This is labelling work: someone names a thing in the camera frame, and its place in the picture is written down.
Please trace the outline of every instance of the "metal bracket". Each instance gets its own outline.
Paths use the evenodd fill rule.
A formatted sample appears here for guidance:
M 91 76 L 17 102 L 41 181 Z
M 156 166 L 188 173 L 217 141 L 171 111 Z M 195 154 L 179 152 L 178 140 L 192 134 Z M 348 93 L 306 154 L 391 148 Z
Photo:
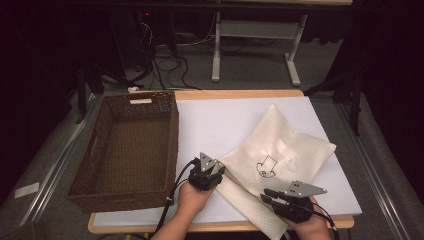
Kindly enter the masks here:
M 213 168 L 217 163 L 216 159 L 212 159 L 204 153 L 200 153 L 200 170 L 206 172 L 209 169 Z
M 293 181 L 290 186 L 284 191 L 284 195 L 295 198 L 309 197 L 312 195 L 324 194 L 327 190 L 316 187 L 301 181 Z

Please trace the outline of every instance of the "wicker basket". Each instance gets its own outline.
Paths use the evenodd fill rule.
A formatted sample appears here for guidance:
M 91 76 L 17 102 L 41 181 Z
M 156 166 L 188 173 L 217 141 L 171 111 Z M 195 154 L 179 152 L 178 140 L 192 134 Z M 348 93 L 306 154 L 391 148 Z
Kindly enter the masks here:
M 104 96 L 67 198 L 85 212 L 164 206 L 177 154 L 173 92 Z

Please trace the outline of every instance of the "white napkin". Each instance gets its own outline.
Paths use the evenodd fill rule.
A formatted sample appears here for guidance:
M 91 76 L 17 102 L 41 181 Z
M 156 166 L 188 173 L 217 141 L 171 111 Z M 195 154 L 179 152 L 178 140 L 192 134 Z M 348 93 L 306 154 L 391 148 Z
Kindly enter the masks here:
M 245 142 L 219 159 L 226 172 L 218 191 L 272 240 L 281 239 L 287 225 L 260 194 L 264 188 L 284 191 L 291 181 L 311 183 L 336 146 L 293 131 L 272 105 Z

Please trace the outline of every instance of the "wire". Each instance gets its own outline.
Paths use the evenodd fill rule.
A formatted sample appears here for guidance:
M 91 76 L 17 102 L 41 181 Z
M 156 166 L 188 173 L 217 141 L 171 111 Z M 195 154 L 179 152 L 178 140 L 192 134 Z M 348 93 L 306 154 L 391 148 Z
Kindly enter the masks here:
M 159 76 L 159 78 L 158 78 L 158 82 L 159 82 L 160 86 L 162 87 L 162 90 L 166 90 L 165 85 L 163 85 L 162 77 L 160 76 L 160 71 L 159 71 L 158 64 L 156 63 L 155 58 L 152 58 L 152 61 L 153 61 L 153 63 L 155 64 L 156 71 L 157 71 L 158 76 Z
M 200 42 L 195 42 L 195 43 L 182 43 L 182 44 L 177 44 L 177 45 L 178 46 L 193 46 L 193 45 L 198 45 L 198 44 L 201 44 L 201 43 L 204 43 L 204 42 L 207 42 L 207 41 L 214 39 L 215 37 L 209 37 L 209 36 L 212 33 L 212 29 L 213 29 L 213 26 L 214 26 L 214 23 L 215 23 L 215 19 L 216 19 L 216 13 L 213 14 L 211 27 L 209 28 L 209 32 L 203 40 L 201 40 Z
M 118 75 L 115 75 L 115 74 L 113 74 L 111 72 L 108 72 L 105 69 L 103 69 L 102 67 L 100 67 L 100 66 L 98 66 L 98 65 L 96 65 L 94 63 L 90 63 L 90 66 L 93 67 L 93 68 L 95 68 L 99 73 L 104 74 L 104 75 L 107 75 L 107 76 L 111 77 L 112 79 L 114 79 L 114 80 L 118 81 L 119 83 L 122 83 L 122 84 L 124 84 L 124 85 L 126 85 L 128 87 L 144 88 L 144 85 L 136 84 L 136 83 L 134 83 L 134 81 L 128 80 L 128 79 L 126 79 L 126 78 L 124 78 L 122 76 L 118 76 Z
M 155 233 L 157 233 L 157 231 L 159 231 L 159 229 L 161 229 L 161 227 L 163 226 L 163 223 L 165 222 L 165 217 L 166 217 L 166 214 L 168 213 L 169 206 L 171 205 L 171 203 L 174 200 L 175 190 L 177 190 L 178 186 L 181 184 L 180 179 L 181 179 L 182 175 L 187 170 L 187 168 L 192 164 L 194 165 L 194 163 L 195 163 L 195 159 L 191 160 L 189 163 L 187 163 L 187 165 L 185 165 L 183 170 L 181 170 L 180 175 L 178 176 L 177 180 L 175 181 L 174 187 L 171 190 L 171 193 L 169 194 L 168 198 L 166 198 L 166 200 L 167 200 L 166 205 L 165 205 L 165 208 L 163 209 L 162 216 L 159 220 L 158 226 L 156 227 Z
M 152 44 L 152 38 L 153 38 L 153 32 L 152 32 L 152 29 L 150 28 L 150 26 L 149 26 L 149 25 L 145 24 L 144 22 L 140 22 L 140 24 L 141 24 L 141 25 L 143 25 L 143 26 L 146 28 L 146 30 L 144 31 L 143 38 L 142 38 L 142 39 L 139 39 L 139 40 L 140 40 L 140 43 L 141 43 L 141 45 L 143 46 L 143 40 L 144 40 L 144 38 L 146 37 L 147 30 L 149 30 L 150 38 L 149 38 L 149 44 L 147 45 L 147 47 L 150 47 L 150 45 Z
M 178 186 L 180 186 L 181 184 L 183 184 L 184 182 L 186 182 L 188 180 L 188 178 L 182 180 L 181 182 L 178 183 Z
M 167 49 L 167 48 L 166 47 L 157 48 L 156 55 L 158 55 L 157 53 L 159 51 L 162 51 L 164 49 Z M 187 62 L 186 58 L 184 58 L 182 56 L 174 56 L 172 54 L 167 55 L 167 56 L 156 56 L 156 58 L 163 59 L 163 60 L 161 60 L 157 63 L 157 71 L 160 70 L 160 71 L 163 71 L 163 72 L 167 72 L 166 80 L 169 83 L 169 85 L 171 85 L 174 88 L 178 88 L 178 89 L 187 89 L 188 88 L 188 89 L 200 90 L 200 88 L 189 85 L 185 81 L 185 76 L 188 73 L 188 62 Z M 165 68 L 165 67 L 163 67 L 163 65 L 165 63 L 174 63 L 175 65 L 172 66 L 172 67 Z M 171 74 L 174 73 L 177 69 L 180 69 L 180 68 L 183 68 L 183 67 L 185 67 L 184 72 L 181 76 L 181 82 L 183 83 L 183 86 L 173 84 L 170 80 Z
M 155 81 L 156 75 L 155 75 L 155 71 L 152 71 L 152 81 L 150 82 L 149 85 L 149 91 L 152 90 L 152 86 L 153 86 L 153 82 Z
M 339 231 L 338 231 L 338 229 L 337 229 L 337 227 L 336 227 L 336 224 L 334 224 L 334 221 L 333 221 L 333 219 L 331 218 L 331 216 L 327 213 L 327 211 L 325 211 L 325 209 L 324 209 L 324 208 L 322 208 L 322 207 L 321 207 L 321 206 L 319 206 L 318 204 L 315 204 L 315 203 L 313 203 L 313 204 L 314 204 L 314 205 L 316 205 L 316 206 L 318 206 L 319 208 L 321 208 L 321 209 L 324 211 L 324 213 L 325 213 L 325 214 L 327 214 L 327 215 L 324 215 L 324 214 L 322 214 L 322 213 L 320 213 L 320 212 L 317 212 L 317 211 L 311 210 L 311 209 L 309 209 L 309 208 L 307 208 L 307 207 L 304 207 L 304 206 L 301 206 L 301 205 L 297 205 L 297 204 L 294 204 L 294 203 L 288 203 L 288 205 L 289 205 L 289 206 L 294 206 L 294 207 L 297 207 L 297 208 L 303 209 L 304 211 L 310 212 L 310 213 L 312 213 L 312 214 L 315 214 L 315 215 L 317 215 L 317 216 L 319 216 L 319 217 L 322 217 L 322 218 L 324 218 L 325 220 L 327 220 L 327 221 L 328 221 L 328 223 L 330 223 L 331 229 L 333 230 L 333 233 L 334 233 L 334 239 L 335 239 L 335 240 L 339 240 L 339 239 L 340 239 Z
M 241 46 L 239 46 L 235 50 L 226 50 L 224 48 L 225 45 L 221 44 L 220 49 L 223 52 L 238 52 L 245 47 L 251 47 L 251 46 L 261 46 L 261 47 L 272 46 L 272 45 L 276 45 L 276 44 L 280 43 L 281 41 L 283 41 L 283 39 L 272 39 L 270 42 L 261 43 L 259 41 L 263 41 L 264 39 L 261 39 L 261 38 L 240 38 L 240 37 L 222 37 L 222 40 L 223 40 L 223 42 L 226 42 L 228 45 L 241 44 Z
M 211 42 L 211 40 L 215 39 L 215 36 L 209 36 L 209 38 L 204 38 L 203 40 L 198 42 L 194 42 L 196 39 L 198 39 L 194 35 L 191 35 L 191 37 L 183 37 L 182 33 L 179 33 L 177 34 L 177 36 L 179 37 L 177 39 L 178 46 L 190 46 L 197 49 L 205 50 L 210 49 L 215 45 L 214 42 Z
M 350 228 L 347 229 L 347 239 L 352 240 L 352 232 L 350 231 Z

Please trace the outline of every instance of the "desk leg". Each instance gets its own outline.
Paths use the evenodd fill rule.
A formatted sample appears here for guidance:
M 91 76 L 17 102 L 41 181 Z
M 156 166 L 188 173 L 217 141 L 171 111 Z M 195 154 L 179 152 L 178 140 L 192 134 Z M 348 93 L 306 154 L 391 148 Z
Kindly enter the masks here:
M 221 39 L 221 13 L 216 13 L 216 24 L 215 24 L 215 50 L 213 54 L 212 64 L 212 82 L 219 82 L 219 73 L 221 68 L 221 56 L 219 50 L 219 44 Z
M 303 29 L 305 28 L 305 23 L 307 18 L 308 18 L 308 15 L 302 15 L 300 19 L 299 27 L 297 28 L 296 36 L 293 40 L 292 50 L 290 53 L 285 54 L 287 68 L 289 69 L 290 78 L 294 86 L 300 86 L 299 75 L 297 74 L 296 66 L 294 65 L 293 60 L 300 43 L 300 38 L 302 37 Z

